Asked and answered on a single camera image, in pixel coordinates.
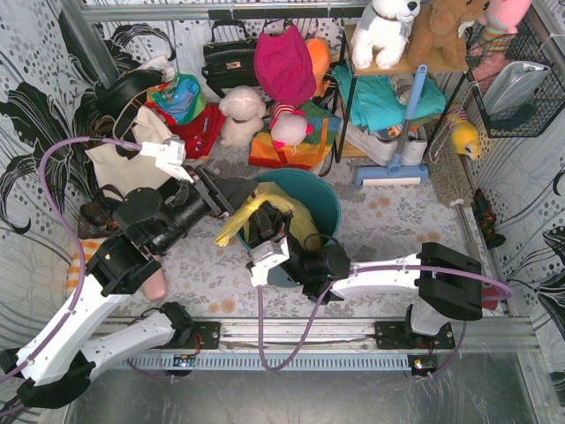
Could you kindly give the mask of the light blue floor squeegee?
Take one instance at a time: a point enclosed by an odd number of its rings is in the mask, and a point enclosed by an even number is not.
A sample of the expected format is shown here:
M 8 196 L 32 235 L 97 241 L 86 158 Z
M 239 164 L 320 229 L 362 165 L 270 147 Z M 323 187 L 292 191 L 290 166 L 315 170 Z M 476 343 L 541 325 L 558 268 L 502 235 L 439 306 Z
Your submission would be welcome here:
M 426 80 L 427 65 L 421 64 L 416 70 L 411 96 L 406 106 L 403 127 L 396 151 L 386 166 L 364 166 L 354 172 L 355 186 L 409 186 L 418 185 L 428 180 L 425 165 L 402 165 L 403 147 L 408 140 L 409 124 L 414 118 L 421 92 Z

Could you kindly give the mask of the yellow plastic trash bag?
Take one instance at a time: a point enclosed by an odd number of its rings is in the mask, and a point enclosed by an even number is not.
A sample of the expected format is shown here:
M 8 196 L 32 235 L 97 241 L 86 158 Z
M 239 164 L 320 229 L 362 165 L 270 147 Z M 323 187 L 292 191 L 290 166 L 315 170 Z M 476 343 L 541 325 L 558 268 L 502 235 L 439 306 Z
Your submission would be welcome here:
M 215 239 L 217 246 L 227 246 L 239 232 L 249 246 L 286 230 L 302 247 L 321 246 L 318 238 L 306 238 L 319 233 L 313 215 L 305 204 L 288 195 L 275 182 L 260 182 L 243 205 L 227 221 Z

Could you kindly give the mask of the teal plastic trash bin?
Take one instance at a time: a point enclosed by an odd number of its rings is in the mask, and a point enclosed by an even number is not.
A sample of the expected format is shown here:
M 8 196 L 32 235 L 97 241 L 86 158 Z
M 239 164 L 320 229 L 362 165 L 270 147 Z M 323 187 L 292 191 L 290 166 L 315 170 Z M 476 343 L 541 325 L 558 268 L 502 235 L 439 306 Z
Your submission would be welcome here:
M 263 173 L 257 177 L 257 180 L 259 183 L 275 182 L 288 195 L 305 204 L 319 228 L 319 233 L 310 236 L 331 236 L 335 238 L 341 223 L 341 206 L 333 190 L 323 179 L 308 171 L 280 169 Z M 237 236 L 244 243 L 249 253 L 254 247 L 250 247 L 244 242 L 242 231 Z M 249 270 L 251 265 L 250 257 L 247 264 Z M 281 288 L 299 286 L 282 269 L 282 264 L 269 270 L 266 285 Z

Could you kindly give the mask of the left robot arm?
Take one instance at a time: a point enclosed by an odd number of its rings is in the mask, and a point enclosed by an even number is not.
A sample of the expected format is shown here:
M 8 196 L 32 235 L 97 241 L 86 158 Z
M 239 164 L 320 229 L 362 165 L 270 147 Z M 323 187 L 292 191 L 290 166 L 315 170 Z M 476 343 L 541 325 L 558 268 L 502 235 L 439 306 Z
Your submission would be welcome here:
M 93 338 L 101 323 L 151 276 L 164 256 L 204 216 L 232 216 L 257 188 L 254 179 L 220 178 L 186 167 L 186 180 L 135 188 L 113 213 L 119 230 L 85 266 L 82 286 L 27 345 L 1 354 L 1 369 L 21 379 L 24 407 L 58 409 L 83 394 L 108 368 L 154 347 L 186 347 L 194 321 L 178 302 L 112 335 Z

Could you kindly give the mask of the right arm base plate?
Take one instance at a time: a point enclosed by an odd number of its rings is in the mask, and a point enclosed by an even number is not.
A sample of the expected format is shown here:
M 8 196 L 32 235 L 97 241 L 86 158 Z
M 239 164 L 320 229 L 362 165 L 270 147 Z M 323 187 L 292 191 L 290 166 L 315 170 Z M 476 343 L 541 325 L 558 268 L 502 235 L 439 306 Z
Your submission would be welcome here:
M 456 347 L 451 324 L 443 325 L 435 336 L 414 332 L 408 323 L 380 321 L 374 323 L 376 345 L 381 350 L 447 349 Z

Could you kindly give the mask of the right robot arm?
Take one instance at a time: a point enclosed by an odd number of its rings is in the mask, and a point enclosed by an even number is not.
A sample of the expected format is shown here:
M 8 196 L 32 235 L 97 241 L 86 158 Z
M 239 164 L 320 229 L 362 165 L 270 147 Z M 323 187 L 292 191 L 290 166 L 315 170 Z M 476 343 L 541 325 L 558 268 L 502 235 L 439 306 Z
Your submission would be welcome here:
M 294 215 L 265 202 L 251 214 L 246 242 L 251 248 L 254 286 L 301 289 L 312 302 L 409 294 L 418 301 L 405 318 L 408 335 L 436 336 L 450 321 L 482 318 L 481 265 L 435 242 L 420 252 L 389 261 L 354 262 L 333 237 L 308 231 L 298 240 L 290 231 Z

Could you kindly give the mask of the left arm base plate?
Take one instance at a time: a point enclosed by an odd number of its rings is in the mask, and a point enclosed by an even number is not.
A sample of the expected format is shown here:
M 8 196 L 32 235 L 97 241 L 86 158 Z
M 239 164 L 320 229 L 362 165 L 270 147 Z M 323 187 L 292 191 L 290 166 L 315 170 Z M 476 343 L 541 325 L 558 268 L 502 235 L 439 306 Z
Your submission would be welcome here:
M 219 346 L 221 323 L 218 321 L 197 320 L 190 331 L 175 335 L 167 344 L 154 346 L 154 349 L 216 350 Z

